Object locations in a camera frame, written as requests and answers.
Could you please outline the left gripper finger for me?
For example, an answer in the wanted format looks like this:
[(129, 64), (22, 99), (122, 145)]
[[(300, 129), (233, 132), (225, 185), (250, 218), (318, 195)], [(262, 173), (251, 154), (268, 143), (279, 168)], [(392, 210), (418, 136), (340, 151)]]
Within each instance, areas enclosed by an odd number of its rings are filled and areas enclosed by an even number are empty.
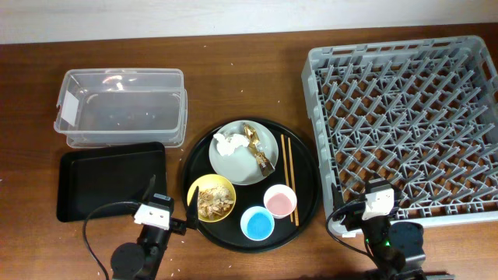
[(190, 205), (186, 212), (186, 224), (189, 229), (198, 228), (198, 193), (199, 187), (196, 187), (192, 193)]
[(154, 195), (154, 188), (156, 185), (156, 175), (152, 175), (152, 177), (149, 179), (149, 185), (144, 191), (144, 194), (142, 196), (142, 202), (149, 202), (151, 197)]

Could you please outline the food scraps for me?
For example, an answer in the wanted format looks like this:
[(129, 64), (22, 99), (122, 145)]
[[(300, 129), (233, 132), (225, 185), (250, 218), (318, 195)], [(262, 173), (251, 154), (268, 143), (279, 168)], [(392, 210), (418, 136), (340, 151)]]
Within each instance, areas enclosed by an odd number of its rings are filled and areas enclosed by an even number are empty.
[(198, 215), (208, 221), (226, 216), (235, 204), (230, 190), (223, 185), (199, 191)]

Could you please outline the yellow bowl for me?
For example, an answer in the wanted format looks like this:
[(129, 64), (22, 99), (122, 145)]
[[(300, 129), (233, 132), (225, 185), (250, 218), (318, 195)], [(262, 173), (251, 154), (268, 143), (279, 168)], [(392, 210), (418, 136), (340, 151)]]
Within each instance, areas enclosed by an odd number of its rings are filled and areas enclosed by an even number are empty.
[(220, 222), (234, 210), (237, 195), (232, 183), (218, 174), (207, 174), (196, 179), (188, 189), (187, 206), (198, 207), (201, 222)]

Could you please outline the pink cup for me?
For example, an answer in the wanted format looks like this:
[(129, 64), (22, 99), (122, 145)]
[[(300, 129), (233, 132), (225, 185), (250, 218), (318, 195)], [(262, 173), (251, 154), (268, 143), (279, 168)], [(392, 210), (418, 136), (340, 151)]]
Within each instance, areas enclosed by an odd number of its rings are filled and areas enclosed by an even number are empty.
[(291, 187), (276, 184), (265, 192), (263, 202), (274, 218), (283, 219), (294, 212), (297, 198)]

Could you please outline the blue cup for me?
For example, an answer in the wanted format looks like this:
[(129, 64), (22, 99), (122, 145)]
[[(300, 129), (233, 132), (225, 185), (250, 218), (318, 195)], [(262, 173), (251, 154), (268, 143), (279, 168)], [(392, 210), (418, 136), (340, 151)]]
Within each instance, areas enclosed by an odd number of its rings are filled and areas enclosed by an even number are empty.
[(269, 238), (275, 228), (275, 220), (268, 209), (254, 206), (247, 209), (240, 219), (242, 233), (253, 241)]

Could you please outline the grey plate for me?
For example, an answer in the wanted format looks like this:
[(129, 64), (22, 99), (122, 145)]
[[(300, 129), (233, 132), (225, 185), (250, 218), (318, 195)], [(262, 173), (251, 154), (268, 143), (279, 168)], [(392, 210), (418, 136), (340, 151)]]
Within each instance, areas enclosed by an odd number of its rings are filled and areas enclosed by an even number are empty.
[[(244, 124), (249, 124), (255, 128), (261, 141), (262, 152), (265, 153), (269, 162), (276, 167), (279, 159), (279, 146), (275, 136), (261, 122), (249, 120), (232, 121), (221, 128), (217, 128), (215, 133), (220, 133), (226, 138), (233, 134), (242, 135), (244, 133)], [(217, 174), (225, 177), (232, 184), (237, 185), (256, 184), (265, 179), (257, 164), (257, 160), (248, 148), (239, 147), (234, 150), (233, 154), (222, 156), (216, 147), (218, 141), (214, 136), (210, 139), (209, 161)]]

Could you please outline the white tissue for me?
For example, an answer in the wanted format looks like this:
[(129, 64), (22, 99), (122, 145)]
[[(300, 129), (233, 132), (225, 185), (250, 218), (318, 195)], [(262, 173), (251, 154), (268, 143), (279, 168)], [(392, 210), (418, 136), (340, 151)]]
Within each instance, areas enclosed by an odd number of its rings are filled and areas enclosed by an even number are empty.
[(247, 148), (250, 141), (245, 135), (232, 134), (225, 136), (220, 133), (214, 134), (213, 138), (217, 141), (216, 149), (221, 156), (231, 156), (239, 147)]

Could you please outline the gold foil wrapper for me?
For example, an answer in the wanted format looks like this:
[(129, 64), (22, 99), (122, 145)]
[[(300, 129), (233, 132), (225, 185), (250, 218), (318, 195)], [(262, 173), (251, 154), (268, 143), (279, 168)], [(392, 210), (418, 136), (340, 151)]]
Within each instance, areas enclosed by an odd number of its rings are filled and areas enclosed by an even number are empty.
[(244, 134), (249, 140), (249, 144), (247, 148), (251, 152), (251, 154), (256, 159), (256, 162), (259, 166), (261, 174), (264, 177), (269, 176), (275, 171), (274, 165), (270, 162), (270, 160), (266, 157), (263, 148), (261, 146), (261, 141), (258, 137), (258, 133), (256, 129), (250, 126), (247, 123), (244, 123)]

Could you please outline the wooden chopstick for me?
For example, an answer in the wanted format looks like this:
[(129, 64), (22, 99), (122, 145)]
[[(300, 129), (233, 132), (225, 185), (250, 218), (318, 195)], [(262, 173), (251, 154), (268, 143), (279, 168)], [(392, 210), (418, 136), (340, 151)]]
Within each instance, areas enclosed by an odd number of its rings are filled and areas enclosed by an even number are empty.
[[(296, 194), (296, 183), (295, 183), (295, 176), (294, 176), (294, 166), (293, 166), (293, 151), (292, 151), (292, 144), (291, 144), (291, 139), (287, 138), (288, 142), (288, 148), (289, 148), (289, 164), (290, 164), (290, 178), (291, 178), (291, 187), (293, 189), (294, 194), (297, 197)], [(298, 212), (298, 206), (297, 206), (297, 199), (296, 199), (296, 206), (293, 212), (294, 215), (294, 221), (296, 227), (299, 227), (300, 225), (300, 220), (299, 220), (299, 212)]]
[[(286, 186), (290, 187), (289, 184), (289, 174), (288, 174), (288, 167), (287, 167), (287, 155), (286, 155), (286, 143), (285, 143), (285, 135), (281, 134), (281, 145), (282, 145), (282, 157), (283, 157), (283, 166), (284, 166), (284, 175), (285, 175), (285, 182)], [(294, 223), (293, 221), (293, 212), (290, 213), (290, 222)]]

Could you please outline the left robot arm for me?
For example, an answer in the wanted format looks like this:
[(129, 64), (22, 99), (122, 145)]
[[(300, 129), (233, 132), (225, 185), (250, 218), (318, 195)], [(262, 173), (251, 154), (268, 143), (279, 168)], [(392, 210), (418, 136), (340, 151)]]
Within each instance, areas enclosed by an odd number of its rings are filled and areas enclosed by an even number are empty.
[(156, 178), (151, 177), (133, 215), (142, 231), (136, 242), (124, 243), (113, 252), (110, 259), (113, 279), (154, 279), (170, 237), (183, 236), (188, 229), (198, 228), (198, 187), (194, 189), (185, 220), (172, 216), (174, 199), (158, 190)]

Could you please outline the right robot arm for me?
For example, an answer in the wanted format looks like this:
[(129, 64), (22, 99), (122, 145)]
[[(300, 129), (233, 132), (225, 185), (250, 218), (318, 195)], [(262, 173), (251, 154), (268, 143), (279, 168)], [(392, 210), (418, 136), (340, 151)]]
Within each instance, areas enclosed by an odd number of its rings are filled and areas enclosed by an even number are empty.
[(392, 219), (398, 209), (401, 192), (388, 180), (375, 173), (365, 183), (365, 193), (357, 199), (337, 207), (326, 223), (337, 221), (347, 229), (361, 229), (364, 250), (340, 240), (330, 229), (332, 239), (344, 247), (367, 256), (376, 268), (357, 275), (356, 279), (455, 279), (445, 272), (425, 273), (423, 250), (424, 228), (415, 222), (396, 222)]

